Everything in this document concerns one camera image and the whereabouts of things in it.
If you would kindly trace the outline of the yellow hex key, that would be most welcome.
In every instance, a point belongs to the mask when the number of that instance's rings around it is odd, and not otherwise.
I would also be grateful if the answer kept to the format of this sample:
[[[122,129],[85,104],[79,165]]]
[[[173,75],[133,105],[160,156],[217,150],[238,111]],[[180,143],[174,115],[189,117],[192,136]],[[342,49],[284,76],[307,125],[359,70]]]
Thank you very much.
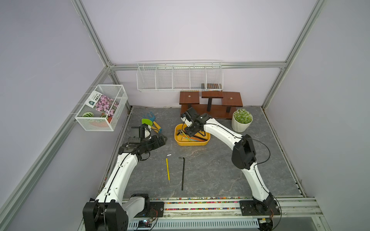
[[[169,168],[169,157],[171,157],[172,154],[167,154],[166,155],[166,170],[167,170],[167,178],[168,178],[168,183],[171,182],[171,177],[170,177],[170,168]]]

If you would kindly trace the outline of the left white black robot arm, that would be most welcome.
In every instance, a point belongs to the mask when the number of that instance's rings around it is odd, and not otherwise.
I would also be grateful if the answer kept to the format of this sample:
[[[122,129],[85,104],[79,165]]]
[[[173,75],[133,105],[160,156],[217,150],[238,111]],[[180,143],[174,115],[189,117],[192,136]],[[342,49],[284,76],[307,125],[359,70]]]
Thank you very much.
[[[130,176],[142,160],[143,154],[164,146],[164,135],[152,135],[147,138],[133,137],[119,148],[114,169],[101,193],[87,202],[82,210],[84,226],[87,231],[126,231],[129,222],[135,217],[148,217],[153,211],[147,193],[133,194],[123,203],[123,195]]]

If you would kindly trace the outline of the short black hex key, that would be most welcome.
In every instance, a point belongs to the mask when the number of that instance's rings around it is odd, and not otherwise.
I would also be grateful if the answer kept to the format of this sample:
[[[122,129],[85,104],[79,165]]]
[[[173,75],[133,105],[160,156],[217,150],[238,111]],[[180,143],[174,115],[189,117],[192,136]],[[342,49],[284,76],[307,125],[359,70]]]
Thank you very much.
[[[181,191],[184,190],[184,181],[185,181],[185,166],[186,166],[186,159],[184,157],[179,157],[183,161],[183,167],[182,167],[182,185],[181,185]]]

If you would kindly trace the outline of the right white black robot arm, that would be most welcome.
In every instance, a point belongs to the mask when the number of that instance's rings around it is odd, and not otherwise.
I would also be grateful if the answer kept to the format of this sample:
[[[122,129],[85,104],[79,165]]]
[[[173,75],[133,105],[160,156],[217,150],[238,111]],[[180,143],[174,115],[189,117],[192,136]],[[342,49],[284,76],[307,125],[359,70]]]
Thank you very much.
[[[252,207],[258,215],[272,216],[278,206],[274,196],[267,189],[258,170],[254,139],[249,135],[241,135],[220,124],[207,113],[198,114],[194,108],[189,108],[180,115],[186,125],[185,132],[193,136],[200,131],[207,132],[232,150],[232,163],[240,169],[252,192]]]

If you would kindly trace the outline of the long black hex key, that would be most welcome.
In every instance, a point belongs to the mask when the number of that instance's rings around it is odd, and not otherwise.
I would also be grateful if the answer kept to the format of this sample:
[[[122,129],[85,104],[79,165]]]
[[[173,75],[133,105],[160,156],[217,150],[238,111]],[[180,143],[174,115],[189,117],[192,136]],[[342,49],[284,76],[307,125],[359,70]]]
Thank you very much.
[[[176,133],[176,135],[177,136],[181,136],[180,135],[180,131],[183,131],[184,133],[185,133],[185,131],[184,130],[178,130],[177,131],[177,133]],[[200,135],[194,135],[194,136],[199,136],[199,137],[202,137],[202,138],[205,138],[206,139],[206,135],[205,134],[200,134]]]

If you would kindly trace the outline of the orange hex key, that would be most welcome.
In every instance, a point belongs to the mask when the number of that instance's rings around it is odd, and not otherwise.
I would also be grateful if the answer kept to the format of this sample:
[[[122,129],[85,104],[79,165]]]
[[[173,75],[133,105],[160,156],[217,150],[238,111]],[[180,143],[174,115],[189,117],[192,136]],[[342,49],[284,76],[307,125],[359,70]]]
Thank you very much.
[[[195,138],[195,137],[186,137],[186,139],[189,140],[189,141],[197,141],[197,142],[206,141],[206,140],[198,139],[198,138]]]

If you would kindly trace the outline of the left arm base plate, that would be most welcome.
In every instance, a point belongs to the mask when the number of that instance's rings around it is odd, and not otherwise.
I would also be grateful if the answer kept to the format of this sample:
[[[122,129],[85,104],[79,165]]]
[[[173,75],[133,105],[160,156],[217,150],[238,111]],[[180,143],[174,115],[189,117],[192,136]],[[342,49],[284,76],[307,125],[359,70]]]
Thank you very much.
[[[135,215],[135,218],[161,218],[164,214],[164,202],[151,201],[149,206],[145,205],[144,210]]]

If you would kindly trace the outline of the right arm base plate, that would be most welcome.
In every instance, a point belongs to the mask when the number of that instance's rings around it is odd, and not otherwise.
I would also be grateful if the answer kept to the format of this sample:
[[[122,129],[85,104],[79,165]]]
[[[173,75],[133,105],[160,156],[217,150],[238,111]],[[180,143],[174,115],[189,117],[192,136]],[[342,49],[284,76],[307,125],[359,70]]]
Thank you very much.
[[[275,200],[259,202],[254,200],[240,201],[242,216],[272,217],[281,215],[280,208]]]

